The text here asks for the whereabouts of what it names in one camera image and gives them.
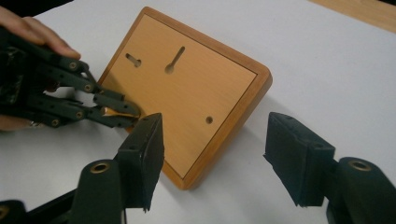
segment robotic hand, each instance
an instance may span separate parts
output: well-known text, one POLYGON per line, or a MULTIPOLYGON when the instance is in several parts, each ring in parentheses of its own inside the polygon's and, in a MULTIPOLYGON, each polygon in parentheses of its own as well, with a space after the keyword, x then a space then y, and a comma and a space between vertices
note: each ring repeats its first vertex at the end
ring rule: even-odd
POLYGON ((83 119, 108 127, 134 126, 137 105, 97 84, 86 63, 61 56, 0 27, 0 114, 57 128, 83 119), (93 94, 96 106, 48 95, 58 87, 93 94))

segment light wood surface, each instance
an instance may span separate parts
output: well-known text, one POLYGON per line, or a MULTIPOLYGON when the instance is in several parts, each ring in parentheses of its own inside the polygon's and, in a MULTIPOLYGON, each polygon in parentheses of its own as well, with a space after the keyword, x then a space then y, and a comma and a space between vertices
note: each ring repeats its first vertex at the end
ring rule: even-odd
POLYGON ((377 0, 310 0, 360 21, 396 33, 396 6, 377 0))
POLYGON ((163 171, 181 189, 204 176, 271 81, 264 65, 148 7, 100 80, 142 116, 163 114, 163 171))

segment mounting hole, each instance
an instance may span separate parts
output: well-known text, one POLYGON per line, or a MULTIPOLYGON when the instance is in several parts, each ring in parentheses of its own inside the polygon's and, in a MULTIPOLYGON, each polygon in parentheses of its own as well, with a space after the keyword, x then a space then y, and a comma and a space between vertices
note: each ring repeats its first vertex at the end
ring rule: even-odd
POLYGON ((8 206, 0 205, 0 220, 5 218, 9 212, 8 206))
POLYGON ((206 123, 207 123, 207 124, 213 123, 213 118, 210 117, 210 116, 208 116, 208 117, 206 118, 206 123))
POLYGON ((110 168, 110 164, 107 162, 100 162, 91 167, 91 173, 93 174, 101 174, 110 168))
POLYGON ((350 161, 348 164, 359 171, 372 170, 371 166, 364 161, 350 161))

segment screw hole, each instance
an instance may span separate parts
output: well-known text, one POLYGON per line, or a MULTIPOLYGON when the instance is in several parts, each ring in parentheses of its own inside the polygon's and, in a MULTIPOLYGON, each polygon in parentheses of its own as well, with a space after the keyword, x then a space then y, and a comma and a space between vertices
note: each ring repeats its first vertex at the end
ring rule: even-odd
POLYGON ((96 174, 96 175, 101 174, 101 173, 105 172, 106 170, 108 170, 108 168, 110 168, 110 165, 107 162, 97 163, 91 167, 91 173, 96 174))
POLYGON ((364 161, 350 161, 348 164, 359 171, 372 170, 371 166, 364 161))
POLYGON ((210 117, 210 116, 208 116, 208 117, 206 118, 206 123, 207 123, 207 124, 213 123, 213 118, 210 117))

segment black plastic part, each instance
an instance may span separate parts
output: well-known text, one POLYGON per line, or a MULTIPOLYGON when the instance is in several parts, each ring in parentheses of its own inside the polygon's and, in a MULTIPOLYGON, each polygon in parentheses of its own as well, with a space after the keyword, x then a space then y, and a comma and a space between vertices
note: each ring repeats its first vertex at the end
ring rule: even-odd
POLYGON ((339 189, 353 223, 396 223, 396 188, 376 165, 343 158, 338 175, 339 189))
POLYGON ((265 159, 296 205, 321 206, 325 167, 333 163, 335 148, 290 116, 270 113, 265 159))
POLYGON ((70 218, 70 211, 76 191, 66 194, 45 203, 28 213, 29 223, 66 223, 70 218))
POLYGON ((123 223, 121 197, 118 163, 113 160, 92 162, 81 172, 68 223, 123 223))
POLYGON ((163 158, 162 115, 144 117, 120 146, 115 159, 120 164, 127 208, 150 209, 163 158))
POLYGON ((22 202, 15 200, 0 202, 0 224, 25 224, 27 220, 22 202))

